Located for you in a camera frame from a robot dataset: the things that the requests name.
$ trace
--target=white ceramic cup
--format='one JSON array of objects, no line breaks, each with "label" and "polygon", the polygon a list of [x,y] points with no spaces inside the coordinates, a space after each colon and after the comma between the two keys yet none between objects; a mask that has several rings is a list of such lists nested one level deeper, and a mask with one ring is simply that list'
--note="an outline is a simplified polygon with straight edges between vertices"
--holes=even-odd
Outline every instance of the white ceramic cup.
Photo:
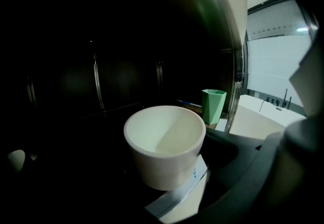
[{"label": "white ceramic cup", "polygon": [[206,134],[204,121],[177,106],[156,106],[133,114],[124,125],[142,180],[167,191],[192,175]]}]

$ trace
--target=cup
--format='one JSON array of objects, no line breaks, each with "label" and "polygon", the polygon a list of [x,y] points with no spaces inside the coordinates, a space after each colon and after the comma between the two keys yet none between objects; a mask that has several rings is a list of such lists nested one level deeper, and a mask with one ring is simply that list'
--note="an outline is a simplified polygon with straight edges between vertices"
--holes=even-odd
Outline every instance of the cup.
[{"label": "cup", "polygon": [[161,191],[180,187],[192,175],[205,134],[204,121],[177,106],[146,108],[124,125],[142,180]]}]

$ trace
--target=white tile wall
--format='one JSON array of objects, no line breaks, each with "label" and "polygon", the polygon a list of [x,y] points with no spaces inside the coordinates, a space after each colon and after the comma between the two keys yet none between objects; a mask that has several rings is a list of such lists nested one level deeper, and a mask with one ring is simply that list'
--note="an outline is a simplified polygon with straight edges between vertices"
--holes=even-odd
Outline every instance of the white tile wall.
[{"label": "white tile wall", "polygon": [[292,35],[248,41],[248,89],[284,97],[303,106],[289,78],[311,45],[309,35]]}]

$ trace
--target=green cup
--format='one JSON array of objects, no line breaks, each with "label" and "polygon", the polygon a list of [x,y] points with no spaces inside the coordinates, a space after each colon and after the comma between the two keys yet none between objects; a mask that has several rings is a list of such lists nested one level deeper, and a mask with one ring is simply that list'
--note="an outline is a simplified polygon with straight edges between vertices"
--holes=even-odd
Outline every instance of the green cup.
[{"label": "green cup", "polygon": [[218,123],[226,98],[226,92],[214,89],[202,91],[202,119],[206,124]]}]

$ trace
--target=cup rim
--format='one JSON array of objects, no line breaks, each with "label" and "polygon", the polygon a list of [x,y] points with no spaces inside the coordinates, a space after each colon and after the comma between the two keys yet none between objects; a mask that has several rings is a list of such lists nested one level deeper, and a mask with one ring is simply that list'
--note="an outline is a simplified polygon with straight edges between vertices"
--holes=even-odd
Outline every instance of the cup rim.
[{"label": "cup rim", "polygon": [[[200,134],[200,137],[199,139],[190,147],[188,148],[187,150],[185,151],[182,151],[182,152],[177,152],[177,153],[173,153],[173,154],[159,154],[159,153],[154,153],[154,152],[151,152],[151,151],[147,151],[147,150],[144,150],[142,148],[140,148],[139,146],[137,146],[134,142],[131,141],[131,139],[129,138],[129,136],[127,135],[127,132],[126,132],[126,126],[127,126],[127,123],[133,118],[136,116],[136,114],[142,112],[142,111],[145,111],[145,110],[151,110],[152,108],[156,108],[156,107],[176,107],[178,109],[181,109],[181,110],[185,110],[185,111],[188,111],[192,114],[194,114],[200,121],[201,125],[202,125],[202,132]],[[160,106],[152,106],[152,107],[148,107],[148,108],[145,108],[143,110],[140,110],[136,113],[134,113],[131,117],[128,118],[128,120],[125,122],[124,124],[124,137],[127,141],[127,143],[136,151],[138,151],[139,153],[141,154],[144,154],[145,156],[149,156],[149,157],[155,157],[155,158],[174,158],[174,157],[177,157],[177,156],[180,156],[180,155],[183,155],[183,154],[186,154],[188,152],[191,152],[193,151],[194,149],[196,149],[199,144],[202,143],[202,141],[204,140],[205,138],[205,135],[206,135],[206,126],[205,126],[205,123],[203,121],[203,119],[198,115],[196,114],[195,112],[189,110],[189,109],[186,109],[186,108],[183,108],[183,107],[179,107],[179,106],[172,106],[172,105],[160,105]]]}]

